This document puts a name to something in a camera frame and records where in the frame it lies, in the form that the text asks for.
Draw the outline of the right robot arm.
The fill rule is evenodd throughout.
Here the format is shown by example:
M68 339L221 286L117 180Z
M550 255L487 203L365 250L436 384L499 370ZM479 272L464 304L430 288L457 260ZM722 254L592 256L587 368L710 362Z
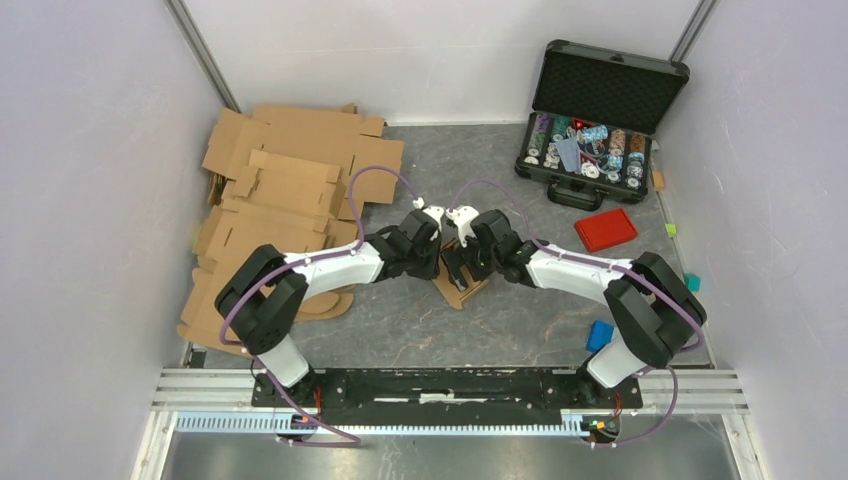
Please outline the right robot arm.
M580 400L591 408L612 401L626 378L663 369L678 353L704 341L704 308L657 254L614 260L523 240L499 210L462 206L447 210L446 219L483 272L498 273L514 284L574 294L609 309L618 335L584 362L577 382Z

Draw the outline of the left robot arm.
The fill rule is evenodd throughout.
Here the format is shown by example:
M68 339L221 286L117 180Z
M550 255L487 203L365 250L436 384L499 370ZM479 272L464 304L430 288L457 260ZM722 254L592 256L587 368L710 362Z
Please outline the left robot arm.
M302 304L320 294L402 275L431 280L438 274L444 208L410 212L398 225L362 241L309 254L256 248L220 290L214 307L247 353L275 378L275 392L290 407L314 394L311 367L291 337Z

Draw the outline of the brown cardboard box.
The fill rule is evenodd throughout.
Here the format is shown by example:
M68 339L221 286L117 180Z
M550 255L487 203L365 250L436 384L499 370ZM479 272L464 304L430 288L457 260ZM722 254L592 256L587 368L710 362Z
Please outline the brown cardboard box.
M489 283L488 278L483 278L467 262L457 240L450 240L441 247L437 266L438 274L433 284L447 303L457 310L462 310L466 301Z

